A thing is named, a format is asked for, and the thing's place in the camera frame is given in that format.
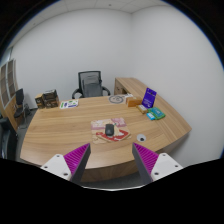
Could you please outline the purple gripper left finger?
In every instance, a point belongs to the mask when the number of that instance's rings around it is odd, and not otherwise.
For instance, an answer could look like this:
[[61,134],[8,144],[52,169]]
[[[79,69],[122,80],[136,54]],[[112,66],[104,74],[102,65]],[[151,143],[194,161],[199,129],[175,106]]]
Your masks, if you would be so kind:
[[90,144],[87,143],[65,155],[54,155],[41,168],[65,180],[79,184],[90,154]]

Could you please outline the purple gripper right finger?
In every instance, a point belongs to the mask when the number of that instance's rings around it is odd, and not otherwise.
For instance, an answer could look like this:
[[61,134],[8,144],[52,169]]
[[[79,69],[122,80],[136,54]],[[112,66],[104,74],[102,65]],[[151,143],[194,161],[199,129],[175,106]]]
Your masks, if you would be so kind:
[[149,184],[182,169],[182,166],[167,153],[157,154],[137,143],[132,144],[132,154],[144,184]]

